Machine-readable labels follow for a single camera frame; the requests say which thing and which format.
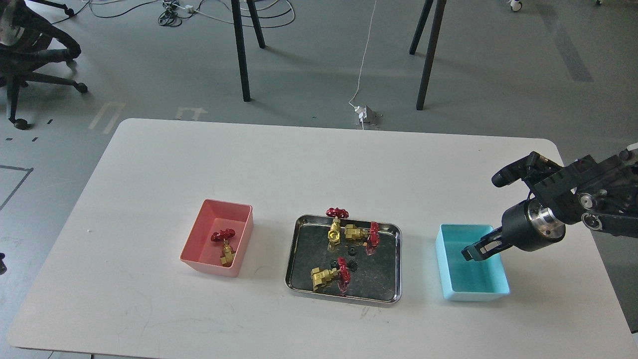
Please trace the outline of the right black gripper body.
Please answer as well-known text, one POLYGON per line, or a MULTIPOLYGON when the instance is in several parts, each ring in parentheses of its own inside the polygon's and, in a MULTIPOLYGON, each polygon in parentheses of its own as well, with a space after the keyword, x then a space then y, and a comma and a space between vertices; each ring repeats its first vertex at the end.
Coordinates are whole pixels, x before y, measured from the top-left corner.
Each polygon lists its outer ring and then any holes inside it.
POLYGON ((503 248, 513 246, 528 252, 558 243, 565 234, 565 223, 540 202, 520 202, 509 208, 501 218, 501 227, 491 233, 503 248))

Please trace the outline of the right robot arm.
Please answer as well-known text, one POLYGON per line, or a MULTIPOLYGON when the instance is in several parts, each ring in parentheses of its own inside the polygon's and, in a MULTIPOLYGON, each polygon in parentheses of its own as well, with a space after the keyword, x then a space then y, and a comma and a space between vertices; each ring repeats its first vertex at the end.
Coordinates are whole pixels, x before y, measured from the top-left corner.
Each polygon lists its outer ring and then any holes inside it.
POLYGON ((491 181, 504 187, 523 181, 528 197, 507 209, 501 227, 463 248, 467 260, 483 261, 508 248, 535 251, 561 241, 567 225, 615 236, 637 236, 637 148, 596 162, 591 156, 568 166, 537 152, 508 164, 491 181))

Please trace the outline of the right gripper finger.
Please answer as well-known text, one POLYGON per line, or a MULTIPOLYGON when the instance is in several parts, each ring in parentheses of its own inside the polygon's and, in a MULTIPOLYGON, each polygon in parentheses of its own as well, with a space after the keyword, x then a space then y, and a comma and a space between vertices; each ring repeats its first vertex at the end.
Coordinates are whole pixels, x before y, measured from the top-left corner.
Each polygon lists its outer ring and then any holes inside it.
POLYGON ((503 245, 497 244, 488 244, 488 245, 480 245, 480 244, 472 244, 465 247, 465 260, 466 261, 483 261, 486 260, 492 255, 499 254, 504 250, 503 245))
POLYGON ((483 235, 479 241, 472 243, 463 250, 463 257, 492 257, 502 251, 501 230, 492 230, 492 232, 483 235))

